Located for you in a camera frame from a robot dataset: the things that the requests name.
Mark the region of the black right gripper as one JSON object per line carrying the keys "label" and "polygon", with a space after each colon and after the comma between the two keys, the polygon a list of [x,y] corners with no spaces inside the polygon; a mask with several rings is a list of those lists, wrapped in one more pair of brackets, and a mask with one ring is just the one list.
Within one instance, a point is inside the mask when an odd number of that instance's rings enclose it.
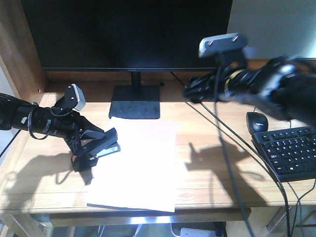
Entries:
{"label": "black right gripper", "polygon": [[191,77],[183,96],[193,103],[206,102],[229,102],[225,95],[225,83],[228,77],[220,76],[216,83],[217,74],[208,73],[201,77]]}

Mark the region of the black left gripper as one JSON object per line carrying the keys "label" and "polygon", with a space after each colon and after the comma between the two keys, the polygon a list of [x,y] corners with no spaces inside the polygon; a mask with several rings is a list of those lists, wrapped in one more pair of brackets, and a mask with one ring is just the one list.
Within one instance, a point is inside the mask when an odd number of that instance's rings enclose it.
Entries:
{"label": "black left gripper", "polygon": [[92,124],[84,116],[73,110],[54,111],[57,107],[48,108],[52,115],[52,122],[48,135],[64,138],[71,150],[71,164],[74,172],[78,172],[85,185],[92,181],[92,167],[95,157],[83,148],[81,140],[102,139],[105,131]]}

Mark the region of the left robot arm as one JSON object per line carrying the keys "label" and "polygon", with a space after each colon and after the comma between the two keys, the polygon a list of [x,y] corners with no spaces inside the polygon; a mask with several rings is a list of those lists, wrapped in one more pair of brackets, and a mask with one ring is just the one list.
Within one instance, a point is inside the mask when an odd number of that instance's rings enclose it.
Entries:
{"label": "left robot arm", "polygon": [[98,158],[90,155],[82,145],[83,140],[103,138],[105,132],[93,125],[79,111],[85,106],[81,97],[63,96],[52,107],[40,107],[36,102],[28,102],[2,93],[0,95],[0,128],[16,128],[38,139],[49,136],[62,138],[71,151],[71,165],[75,172],[84,172],[96,166]]}

